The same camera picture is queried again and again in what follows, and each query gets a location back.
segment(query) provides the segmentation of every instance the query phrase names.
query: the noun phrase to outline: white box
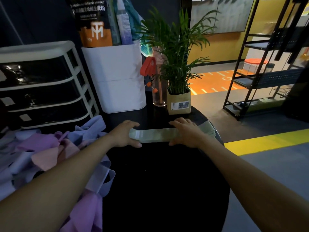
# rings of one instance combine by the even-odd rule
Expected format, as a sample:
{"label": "white box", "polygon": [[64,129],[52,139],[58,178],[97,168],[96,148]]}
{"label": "white box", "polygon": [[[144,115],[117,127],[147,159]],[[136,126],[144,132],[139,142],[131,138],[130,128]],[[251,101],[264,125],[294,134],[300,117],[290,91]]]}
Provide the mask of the white box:
{"label": "white box", "polygon": [[146,106],[139,43],[82,50],[104,112],[132,111]]}

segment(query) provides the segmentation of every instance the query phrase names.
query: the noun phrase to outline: black table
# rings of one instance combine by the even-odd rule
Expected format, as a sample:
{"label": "black table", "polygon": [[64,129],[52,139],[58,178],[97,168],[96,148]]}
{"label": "black table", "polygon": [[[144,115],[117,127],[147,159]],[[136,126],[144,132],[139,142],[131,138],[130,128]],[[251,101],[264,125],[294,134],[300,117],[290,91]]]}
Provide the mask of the black table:
{"label": "black table", "polygon": [[[127,119],[139,122],[140,130],[171,127],[168,122],[177,117],[197,125],[207,121],[194,107],[190,114],[169,116],[166,108],[152,104],[151,92],[146,92],[146,100],[141,110],[103,114],[106,131]],[[230,187],[198,149],[148,143],[139,149],[113,148],[107,155],[116,176],[103,198],[104,231],[222,230]]]}

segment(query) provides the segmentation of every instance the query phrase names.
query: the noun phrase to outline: folded green band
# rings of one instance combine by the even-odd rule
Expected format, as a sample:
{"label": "folded green band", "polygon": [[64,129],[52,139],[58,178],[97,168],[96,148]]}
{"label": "folded green band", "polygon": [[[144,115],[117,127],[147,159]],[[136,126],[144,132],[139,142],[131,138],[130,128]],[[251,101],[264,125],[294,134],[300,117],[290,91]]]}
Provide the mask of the folded green band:
{"label": "folded green band", "polygon": [[[216,131],[209,121],[205,121],[199,125],[199,128],[209,136],[214,138],[216,137]],[[130,138],[138,140],[141,143],[169,142],[179,136],[179,131],[176,128],[146,130],[131,129],[129,136]]]}

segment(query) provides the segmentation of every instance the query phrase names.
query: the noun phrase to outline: red strap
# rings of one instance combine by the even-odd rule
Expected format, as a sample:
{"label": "red strap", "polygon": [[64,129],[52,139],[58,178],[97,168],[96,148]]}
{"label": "red strap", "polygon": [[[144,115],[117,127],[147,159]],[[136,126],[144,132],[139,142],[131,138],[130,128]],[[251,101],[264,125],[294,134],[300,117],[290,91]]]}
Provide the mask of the red strap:
{"label": "red strap", "polygon": [[143,66],[141,66],[140,74],[142,76],[153,76],[156,74],[156,67],[155,57],[149,56],[145,59]]}

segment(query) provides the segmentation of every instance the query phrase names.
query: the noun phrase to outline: hand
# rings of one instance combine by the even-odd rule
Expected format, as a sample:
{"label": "hand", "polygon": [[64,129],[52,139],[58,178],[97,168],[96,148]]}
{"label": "hand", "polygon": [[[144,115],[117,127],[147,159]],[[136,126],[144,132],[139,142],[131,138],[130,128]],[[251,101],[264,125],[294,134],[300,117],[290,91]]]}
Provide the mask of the hand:
{"label": "hand", "polygon": [[130,145],[139,148],[141,147],[140,142],[129,137],[130,129],[138,126],[139,123],[126,120],[114,128],[108,135],[112,136],[115,147],[125,147]]}
{"label": "hand", "polygon": [[170,121],[169,124],[175,126],[180,132],[180,137],[171,140],[169,143],[170,146],[183,144],[187,147],[198,148],[202,143],[202,138],[206,136],[206,134],[189,119],[177,118],[174,121]]}

